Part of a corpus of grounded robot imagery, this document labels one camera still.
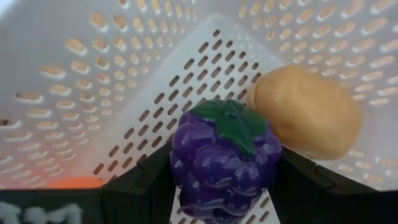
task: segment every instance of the plastic basket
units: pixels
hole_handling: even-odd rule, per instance
[[[199,101],[244,101],[263,73],[299,63],[366,113],[349,155],[319,163],[397,189],[396,2],[3,0],[0,187],[115,178]],[[176,200],[171,222],[191,221]],[[266,193],[243,223],[262,222],[278,222]]]

